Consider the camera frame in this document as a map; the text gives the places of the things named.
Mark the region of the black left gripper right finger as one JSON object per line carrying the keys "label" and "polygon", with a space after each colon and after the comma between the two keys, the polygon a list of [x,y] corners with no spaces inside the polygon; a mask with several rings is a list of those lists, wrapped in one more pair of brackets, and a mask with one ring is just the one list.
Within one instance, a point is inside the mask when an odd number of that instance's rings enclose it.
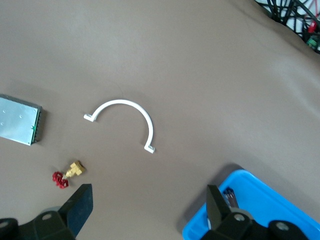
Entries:
{"label": "black left gripper right finger", "polygon": [[239,209],[232,211],[216,185],[206,189],[206,210],[210,223],[203,240],[307,240],[295,224],[272,220],[267,227],[257,223]]}

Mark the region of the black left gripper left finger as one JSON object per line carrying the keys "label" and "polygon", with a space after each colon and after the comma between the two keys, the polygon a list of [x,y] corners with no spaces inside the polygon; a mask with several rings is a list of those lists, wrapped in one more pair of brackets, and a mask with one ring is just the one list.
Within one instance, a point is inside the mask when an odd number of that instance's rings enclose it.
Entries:
{"label": "black left gripper left finger", "polygon": [[19,225],[15,218],[0,220],[2,240],[75,240],[93,211],[93,187],[82,184],[57,211],[45,211]]}

